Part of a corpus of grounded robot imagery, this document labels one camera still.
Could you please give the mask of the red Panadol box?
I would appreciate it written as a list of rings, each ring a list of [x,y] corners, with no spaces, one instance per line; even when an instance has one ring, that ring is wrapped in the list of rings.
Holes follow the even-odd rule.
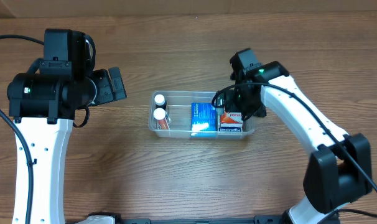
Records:
[[[240,112],[225,111],[219,117],[219,125],[220,127],[225,127],[225,128],[242,128],[243,127],[242,114]]]

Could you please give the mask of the white Hansaplast plaster box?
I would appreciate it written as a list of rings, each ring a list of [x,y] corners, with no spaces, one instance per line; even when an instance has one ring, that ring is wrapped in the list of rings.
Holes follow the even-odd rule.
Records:
[[[242,132],[241,127],[219,127],[219,132],[229,132],[229,133],[240,133]]]

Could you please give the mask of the blue VapoDrops lozenge box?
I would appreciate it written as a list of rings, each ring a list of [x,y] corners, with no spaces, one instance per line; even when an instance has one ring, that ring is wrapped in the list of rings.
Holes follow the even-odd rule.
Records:
[[[211,103],[192,103],[191,137],[216,138],[216,109]]]

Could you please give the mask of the dark tube with white cap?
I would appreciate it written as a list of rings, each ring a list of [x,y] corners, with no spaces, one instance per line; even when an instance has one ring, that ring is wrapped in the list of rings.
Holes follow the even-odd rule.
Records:
[[[167,108],[167,101],[164,95],[157,94],[154,97],[154,103],[156,105],[156,108],[162,108],[163,110],[166,110]]]

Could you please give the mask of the orange tube with white cap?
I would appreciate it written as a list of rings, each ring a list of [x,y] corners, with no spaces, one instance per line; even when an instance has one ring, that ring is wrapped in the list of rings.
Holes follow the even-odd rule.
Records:
[[[166,112],[163,108],[156,108],[153,111],[153,117],[157,120],[157,123],[161,129],[169,129]]]

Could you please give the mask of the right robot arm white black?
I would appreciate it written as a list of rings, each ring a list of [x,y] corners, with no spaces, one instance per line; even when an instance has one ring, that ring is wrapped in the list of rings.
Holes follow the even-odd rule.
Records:
[[[305,197],[282,215],[260,215],[255,221],[340,223],[345,205],[371,193],[371,149],[362,134],[349,135],[324,116],[300,91],[281,63],[262,64],[251,49],[230,58],[235,84],[212,99],[217,109],[240,113],[247,121],[272,110],[292,131],[309,156]]]

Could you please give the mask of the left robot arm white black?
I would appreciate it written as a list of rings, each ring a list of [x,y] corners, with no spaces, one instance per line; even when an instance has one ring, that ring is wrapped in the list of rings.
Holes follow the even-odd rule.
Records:
[[[44,55],[7,88],[17,128],[14,223],[64,223],[65,157],[75,113],[127,97],[119,68],[96,69],[93,39],[47,29]]]

